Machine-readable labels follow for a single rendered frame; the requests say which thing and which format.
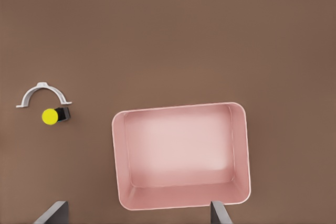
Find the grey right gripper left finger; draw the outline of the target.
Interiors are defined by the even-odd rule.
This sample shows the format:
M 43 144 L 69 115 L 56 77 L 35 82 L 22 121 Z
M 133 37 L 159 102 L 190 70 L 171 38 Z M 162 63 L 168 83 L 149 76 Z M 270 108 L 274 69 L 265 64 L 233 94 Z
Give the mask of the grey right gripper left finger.
M 68 224 L 68 202 L 55 202 L 33 224 Z

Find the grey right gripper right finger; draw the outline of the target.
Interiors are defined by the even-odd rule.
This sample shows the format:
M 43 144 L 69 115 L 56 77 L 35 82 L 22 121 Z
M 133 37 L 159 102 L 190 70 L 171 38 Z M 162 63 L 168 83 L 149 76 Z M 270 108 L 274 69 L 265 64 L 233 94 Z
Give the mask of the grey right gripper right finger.
M 220 201 L 211 202 L 211 224 L 232 224 L 232 220 Z

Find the pink storage box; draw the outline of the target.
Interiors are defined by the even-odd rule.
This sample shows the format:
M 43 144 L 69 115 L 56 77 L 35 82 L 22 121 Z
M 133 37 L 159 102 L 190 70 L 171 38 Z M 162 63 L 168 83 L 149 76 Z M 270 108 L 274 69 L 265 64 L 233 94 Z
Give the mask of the pink storage box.
M 250 197 L 247 118 L 238 103 L 121 111 L 111 129 L 127 210 L 235 205 Z

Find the yellow button with black base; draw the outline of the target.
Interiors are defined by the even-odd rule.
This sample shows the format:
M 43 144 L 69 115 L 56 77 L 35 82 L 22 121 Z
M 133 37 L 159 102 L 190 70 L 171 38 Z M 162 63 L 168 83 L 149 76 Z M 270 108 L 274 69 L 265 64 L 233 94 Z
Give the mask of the yellow button with black base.
M 47 125 L 54 125 L 58 122 L 66 121 L 71 118 L 68 107 L 46 109 L 42 113 L 42 121 Z

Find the white arched pipe clamp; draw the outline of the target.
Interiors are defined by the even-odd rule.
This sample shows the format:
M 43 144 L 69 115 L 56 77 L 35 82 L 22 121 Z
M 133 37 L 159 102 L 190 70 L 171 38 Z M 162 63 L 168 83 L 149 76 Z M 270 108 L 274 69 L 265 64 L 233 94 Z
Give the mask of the white arched pipe clamp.
M 35 92 L 37 92 L 40 89 L 46 89 L 53 92 L 59 99 L 61 105 L 70 105 L 72 104 L 71 101 L 67 101 L 64 94 L 57 89 L 56 87 L 50 86 L 47 82 L 38 82 L 34 87 L 30 88 L 26 91 L 26 93 L 23 95 L 22 101 L 19 105 L 16 105 L 16 108 L 27 108 L 29 107 L 30 99 L 33 96 Z

